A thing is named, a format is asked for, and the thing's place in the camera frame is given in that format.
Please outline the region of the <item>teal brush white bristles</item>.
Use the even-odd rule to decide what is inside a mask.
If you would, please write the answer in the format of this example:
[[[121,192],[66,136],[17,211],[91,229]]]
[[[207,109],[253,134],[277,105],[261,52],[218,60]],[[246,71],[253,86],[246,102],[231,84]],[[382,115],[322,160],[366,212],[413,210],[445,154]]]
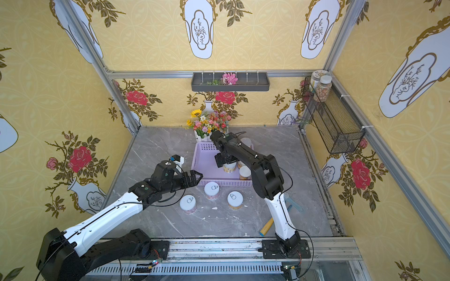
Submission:
[[[304,209],[296,203],[292,198],[290,198],[289,194],[284,194],[285,202],[288,203],[292,208],[295,208],[299,213],[303,213]]]

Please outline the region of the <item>purple plastic basket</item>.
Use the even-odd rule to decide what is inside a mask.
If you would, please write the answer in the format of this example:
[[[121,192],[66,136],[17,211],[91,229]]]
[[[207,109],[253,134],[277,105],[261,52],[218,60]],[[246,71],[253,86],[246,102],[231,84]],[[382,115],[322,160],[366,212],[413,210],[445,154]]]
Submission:
[[[198,142],[195,146],[192,160],[192,170],[203,174],[199,186],[205,186],[209,182],[215,182],[220,187],[251,187],[251,180],[240,180],[239,171],[226,173],[223,168],[218,168],[215,156],[219,153],[212,142]]]

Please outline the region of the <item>spice jar white lid rear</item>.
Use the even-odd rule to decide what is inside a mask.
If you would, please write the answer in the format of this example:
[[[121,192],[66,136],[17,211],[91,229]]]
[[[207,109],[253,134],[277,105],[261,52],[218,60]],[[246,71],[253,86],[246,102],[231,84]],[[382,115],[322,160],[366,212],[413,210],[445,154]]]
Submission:
[[[326,70],[316,70],[312,73],[309,88],[311,91],[315,90],[317,85],[320,83],[320,79],[322,76],[329,76],[329,72]]]

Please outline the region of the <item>orange can plastic lid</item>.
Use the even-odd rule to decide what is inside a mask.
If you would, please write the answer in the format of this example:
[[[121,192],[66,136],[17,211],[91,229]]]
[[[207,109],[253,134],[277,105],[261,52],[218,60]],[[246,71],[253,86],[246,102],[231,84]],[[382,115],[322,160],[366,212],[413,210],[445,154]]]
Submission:
[[[242,161],[238,161],[237,166],[239,169],[241,169],[242,167],[245,167],[246,165]]]

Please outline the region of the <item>spice jar white lid front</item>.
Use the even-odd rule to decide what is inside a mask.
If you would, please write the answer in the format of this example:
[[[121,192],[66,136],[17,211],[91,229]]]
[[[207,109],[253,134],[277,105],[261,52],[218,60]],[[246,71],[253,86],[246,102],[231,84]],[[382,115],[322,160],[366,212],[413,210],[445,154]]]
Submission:
[[[314,100],[317,102],[325,102],[329,96],[331,86],[332,77],[329,75],[322,76],[315,88]]]

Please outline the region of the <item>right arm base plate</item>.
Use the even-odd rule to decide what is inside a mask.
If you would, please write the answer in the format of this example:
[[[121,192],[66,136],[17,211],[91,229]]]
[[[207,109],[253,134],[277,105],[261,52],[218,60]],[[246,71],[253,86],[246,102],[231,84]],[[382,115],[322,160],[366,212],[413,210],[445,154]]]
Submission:
[[[264,259],[309,259],[312,257],[307,240],[298,240],[292,245],[285,245],[279,240],[263,240],[258,251],[262,253]]]

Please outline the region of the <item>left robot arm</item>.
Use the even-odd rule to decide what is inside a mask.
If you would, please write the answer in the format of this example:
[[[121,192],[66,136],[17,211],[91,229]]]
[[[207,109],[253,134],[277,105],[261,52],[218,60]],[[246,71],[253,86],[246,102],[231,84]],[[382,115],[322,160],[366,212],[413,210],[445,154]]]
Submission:
[[[99,240],[125,220],[153,207],[164,194],[195,187],[202,178],[195,170],[183,171],[174,158],[162,161],[151,177],[131,186],[117,201],[89,219],[64,231],[49,231],[37,258],[37,275],[46,281],[79,281],[112,261],[156,254],[150,237],[141,229],[107,242]]]

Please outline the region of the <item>grey wall shelf tray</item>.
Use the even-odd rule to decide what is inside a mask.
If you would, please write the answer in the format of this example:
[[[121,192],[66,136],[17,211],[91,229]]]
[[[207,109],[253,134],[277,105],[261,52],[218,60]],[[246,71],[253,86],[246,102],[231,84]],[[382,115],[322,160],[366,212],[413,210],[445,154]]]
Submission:
[[[268,91],[270,85],[267,72],[261,71],[201,71],[191,79],[194,92]]]

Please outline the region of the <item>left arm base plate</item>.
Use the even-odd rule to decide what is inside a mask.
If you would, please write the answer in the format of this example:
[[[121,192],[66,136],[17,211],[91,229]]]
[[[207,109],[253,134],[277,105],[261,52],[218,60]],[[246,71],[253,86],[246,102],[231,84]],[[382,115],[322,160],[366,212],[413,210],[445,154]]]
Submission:
[[[168,240],[156,240],[146,243],[138,250],[137,254],[131,256],[125,256],[124,260],[167,260],[169,253],[170,242]]]

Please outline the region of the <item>yellow label tin can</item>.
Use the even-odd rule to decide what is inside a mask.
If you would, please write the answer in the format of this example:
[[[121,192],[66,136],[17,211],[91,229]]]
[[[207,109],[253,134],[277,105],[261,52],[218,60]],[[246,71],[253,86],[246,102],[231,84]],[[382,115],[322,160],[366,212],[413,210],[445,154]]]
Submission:
[[[224,164],[223,165],[223,170],[225,173],[233,173],[236,170],[237,167],[237,163],[230,163],[230,164]]]

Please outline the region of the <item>spice jar white lid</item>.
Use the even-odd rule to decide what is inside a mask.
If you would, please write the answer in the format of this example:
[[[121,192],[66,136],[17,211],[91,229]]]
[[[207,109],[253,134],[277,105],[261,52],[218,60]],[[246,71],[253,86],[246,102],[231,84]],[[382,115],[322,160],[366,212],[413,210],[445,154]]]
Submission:
[[[317,102],[325,102],[329,96],[331,86],[332,77],[329,75],[322,76],[315,88],[314,100]]]
[[[322,76],[329,76],[329,72],[326,70],[316,70],[312,73],[309,88],[311,91],[315,90],[317,85],[320,83],[320,79]]]

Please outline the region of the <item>orange label tin can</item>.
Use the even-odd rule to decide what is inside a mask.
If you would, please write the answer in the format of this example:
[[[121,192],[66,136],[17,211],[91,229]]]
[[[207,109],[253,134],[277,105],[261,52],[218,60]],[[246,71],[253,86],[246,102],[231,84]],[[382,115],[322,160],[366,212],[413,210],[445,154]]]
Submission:
[[[230,192],[227,196],[227,202],[232,210],[238,210],[243,205],[243,195],[238,191]]]

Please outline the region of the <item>small yellow can plastic lid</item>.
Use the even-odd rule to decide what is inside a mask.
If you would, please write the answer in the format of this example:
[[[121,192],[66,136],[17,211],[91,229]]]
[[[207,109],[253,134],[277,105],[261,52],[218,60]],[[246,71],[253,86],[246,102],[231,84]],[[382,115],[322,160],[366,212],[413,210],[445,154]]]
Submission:
[[[239,169],[239,177],[240,180],[250,180],[251,179],[251,170],[247,166],[242,166]]]

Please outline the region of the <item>flower pot white fence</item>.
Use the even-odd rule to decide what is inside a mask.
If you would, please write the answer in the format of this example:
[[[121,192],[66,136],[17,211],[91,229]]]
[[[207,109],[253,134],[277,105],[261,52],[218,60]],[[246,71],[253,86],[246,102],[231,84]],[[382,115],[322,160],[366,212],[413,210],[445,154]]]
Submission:
[[[232,117],[225,111],[203,113],[201,110],[191,112],[186,125],[193,130],[197,142],[208,142],[213,132],[227,134]]]

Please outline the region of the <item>pink flower on shelf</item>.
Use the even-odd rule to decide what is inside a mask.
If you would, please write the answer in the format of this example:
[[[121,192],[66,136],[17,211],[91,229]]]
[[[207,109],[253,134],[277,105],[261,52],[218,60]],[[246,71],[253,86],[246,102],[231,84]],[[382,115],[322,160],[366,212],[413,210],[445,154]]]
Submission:
[[[238,82],[237,74],[235,73],[225,73],[222,75],[221,81],[224,85],[236,85]]]

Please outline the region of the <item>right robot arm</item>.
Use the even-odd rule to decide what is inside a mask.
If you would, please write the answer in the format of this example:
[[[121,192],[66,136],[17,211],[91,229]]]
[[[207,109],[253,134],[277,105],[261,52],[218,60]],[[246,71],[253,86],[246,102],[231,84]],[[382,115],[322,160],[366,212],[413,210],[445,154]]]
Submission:
[[[241,161],[250,169],[253,188],[265,200],[275,225],[275,235],[283,255],[293,255],[301,243],[285,203],[284,178],[273,155],[257,153],[234,133],[214,131],[210,137],[219,153],[216,164],[222,167]]]

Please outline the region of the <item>tall yellow can plastic lid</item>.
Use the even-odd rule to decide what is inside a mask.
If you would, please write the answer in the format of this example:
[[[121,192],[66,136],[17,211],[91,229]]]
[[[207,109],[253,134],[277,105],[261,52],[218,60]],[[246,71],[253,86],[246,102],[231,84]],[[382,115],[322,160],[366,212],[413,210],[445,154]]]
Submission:
[[[241,143],[242,143],[242,144],[244,144],[244,145],[246,145],[246,146],[252,148],[253,143],[252,143],[252,141],[251,141],[250,138],[241,138],[240,140],[241,140]]]

